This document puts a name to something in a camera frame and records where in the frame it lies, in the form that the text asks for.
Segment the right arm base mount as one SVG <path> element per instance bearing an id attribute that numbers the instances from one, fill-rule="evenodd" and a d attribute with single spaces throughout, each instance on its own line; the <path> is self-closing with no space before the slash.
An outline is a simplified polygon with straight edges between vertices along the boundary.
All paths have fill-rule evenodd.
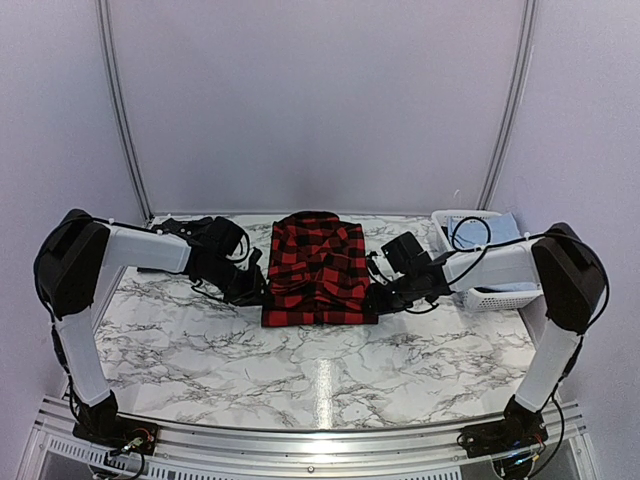
<path id="1" fill-rule="evenodd" d="M 548 433 L 542 420 L 526 425 L 516 418 L 504 418 L 463 427 L 457 444 L 469 458 L 477 458 L 541 446 L 547 439 Z"/>

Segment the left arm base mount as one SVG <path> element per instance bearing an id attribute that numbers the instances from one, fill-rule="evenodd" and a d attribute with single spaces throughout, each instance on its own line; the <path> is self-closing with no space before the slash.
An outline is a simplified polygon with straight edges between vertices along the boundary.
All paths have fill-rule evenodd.
<path id="1" fill-rule="evenodd" d="M 109 447 L 117 454 L 135 452 L 152 455 L 158 440 L 159 426 L 152 422 L 118 416 L 111 433 L 93 433 L 78 423 L 74 425 L 72 433 L 76 438 Z"/>

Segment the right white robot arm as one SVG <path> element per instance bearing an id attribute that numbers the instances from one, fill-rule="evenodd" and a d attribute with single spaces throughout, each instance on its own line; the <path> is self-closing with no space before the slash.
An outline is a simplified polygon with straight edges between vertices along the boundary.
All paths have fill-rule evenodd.
<path id="1" fill-rule="evenodd" d="M 515 448 L 534 431 L 534 421 L 570 372 L 584 338 L 604 313 L 610 281 L 602 260 L 565 222 L 503 242 L 487 235 L 463 247 L 452 241 L 436 257 L 411 234 L 383 247 L 396 278 L 366 290 L 363 310 L 387 315 L 406 311 L 418 300 L 481 288 L 531 284 L 546 307 L 546 325 L 531 363 L 508 401 L 495 430 L 506 448 Z"/>

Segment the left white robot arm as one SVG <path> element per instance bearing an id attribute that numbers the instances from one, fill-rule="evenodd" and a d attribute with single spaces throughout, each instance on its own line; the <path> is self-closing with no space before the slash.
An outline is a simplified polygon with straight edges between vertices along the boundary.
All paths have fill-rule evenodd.
<path id="1" fill-rule="evenodd" d="M 183 276 L 214 286 L 221 303 L 258 306 L 266 293 L 260 257 L 246 231 L 220 216 L 143 228 L 70 210 L 41 245 L 33 276 L 79 425 L 106 445 L 119 444 L 127 432 L 95 339 L 94 304 L 105 274 L 138 268 Z"/>

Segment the red black plaid shirt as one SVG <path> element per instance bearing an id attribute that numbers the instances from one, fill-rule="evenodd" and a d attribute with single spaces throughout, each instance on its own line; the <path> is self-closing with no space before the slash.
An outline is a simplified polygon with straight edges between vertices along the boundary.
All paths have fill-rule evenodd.
<path id="1" fill-rule="evenodd" d="M 359 223 L 302 211 L 272 224 L 261 326 L 375 325 L 365 310 L 370 286 Z"/>

